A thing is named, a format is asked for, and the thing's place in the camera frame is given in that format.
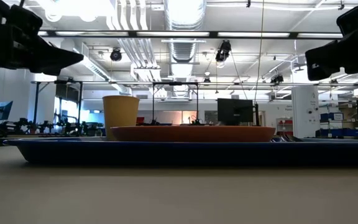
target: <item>cable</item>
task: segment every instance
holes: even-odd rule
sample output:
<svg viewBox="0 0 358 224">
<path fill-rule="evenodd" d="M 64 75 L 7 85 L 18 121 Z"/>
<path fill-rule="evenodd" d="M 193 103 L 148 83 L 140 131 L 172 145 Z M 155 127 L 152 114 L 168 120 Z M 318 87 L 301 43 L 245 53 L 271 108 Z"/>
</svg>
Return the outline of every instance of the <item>cable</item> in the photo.
<svg viewBox="0 0 358 224">
<path fill-rule="evenodd" d="M 218 92 L 218 62 L 215 62 L 215 70 L 216 70 L 216 92 L 215 94 L 219 93 Z"/>
<path fill-rule="evenodd" d="M 262 2 L 262 24 L 261 24 L 261 28 L 260 28 L 260 45 L 259 45 L 259 57 L 258 57 L 258 78 L 256 79 L 256 89 L 255 89 L 255 103 L 256 103 L 256 94 L 258 91 L 258 83 L 259 83 L 259 75 L 260 75 L 260 58 L 262 55 L 262 36 L 263 36 L 263 31 L 264 31 L 264 14 L 265 14 L 265 0 L 263 0 Z"/>
<path fill-rule="evenodd" d="M 236 61 L 234 60 L 233 52 L 230 51 L 230 53 L 231 53 L 231 57 L 233 58 L 234 68 L 236 69 L 237 77 L 239 78 L 239 81 L 241 83 L 242 91 L 244 92 L 244 96 L 246 96 L 246 99 L 248 100 L 248 97 L 246 95 L 246 91 L 244 90 L 244 87 L 242 86 L 242 81 L 241 81 L 241 78 L 240 78 L 240 75 L 239 75 L 239 71 L 237 70 Z"/>
<path fill-rule="evenodd" d="M 21 0 L 19 6 L 20 6 L 20 7 L 23 7 L 23 6 L 24 6 L 24 2 L 25 2 L 25 0 Z"/>
</svg>

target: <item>yellow cup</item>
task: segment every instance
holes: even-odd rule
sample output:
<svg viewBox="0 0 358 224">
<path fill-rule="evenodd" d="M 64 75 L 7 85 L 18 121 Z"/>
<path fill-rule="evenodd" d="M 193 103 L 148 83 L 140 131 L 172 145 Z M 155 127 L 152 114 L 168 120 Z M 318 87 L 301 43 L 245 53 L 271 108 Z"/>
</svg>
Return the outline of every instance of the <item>yellow cup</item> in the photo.
<svg viewBox="0 0 358 224">
<path fill-rule="evenodd" d="M 132 96 L 103 97 L 104 127 L 108 141 L 115 141 L 112 127 L 135 126 L 139 99 Z"/>
</svg>

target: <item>plate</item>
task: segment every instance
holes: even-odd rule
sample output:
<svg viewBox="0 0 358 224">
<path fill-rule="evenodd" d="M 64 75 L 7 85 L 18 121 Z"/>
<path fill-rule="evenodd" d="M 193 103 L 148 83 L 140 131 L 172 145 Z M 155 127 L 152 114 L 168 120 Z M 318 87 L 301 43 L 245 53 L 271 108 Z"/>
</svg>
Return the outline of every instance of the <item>plate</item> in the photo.
<svg viewBox="0 0 358 224">
<path fill-rule="evenodd" d="M 253 126 L 131 126 L 111 131 L 118 141 L 147 142 L 269 142 L 271 127 Z"/>
</svg>

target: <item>blue tray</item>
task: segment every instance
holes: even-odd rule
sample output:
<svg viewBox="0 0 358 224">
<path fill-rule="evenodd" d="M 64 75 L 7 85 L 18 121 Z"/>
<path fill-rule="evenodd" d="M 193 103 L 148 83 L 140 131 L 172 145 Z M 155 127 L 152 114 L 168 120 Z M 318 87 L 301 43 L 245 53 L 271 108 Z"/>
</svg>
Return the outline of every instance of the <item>blue tray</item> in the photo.
<svg viewBox="0 0 358 224">
<path fill-rule="evenodd" d="M 17 146 L 29 162 L 48 164 L 358 166 L 358 141 L 194 143 L 40 138 L 4 143 Z"/>
</svg>

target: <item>desk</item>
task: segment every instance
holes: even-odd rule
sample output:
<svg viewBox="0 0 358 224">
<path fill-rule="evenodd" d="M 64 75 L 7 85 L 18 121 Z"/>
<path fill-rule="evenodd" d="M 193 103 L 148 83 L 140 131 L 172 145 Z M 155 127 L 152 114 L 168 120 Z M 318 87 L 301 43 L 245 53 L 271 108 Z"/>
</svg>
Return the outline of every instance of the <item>desk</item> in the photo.
<svg viewBox="0 0 358 224">
<path fill-rule="evenodd" d="M 42 167 L 0 147 L 0 223 L 355 224 L 358 169 Z"/>
</svg>

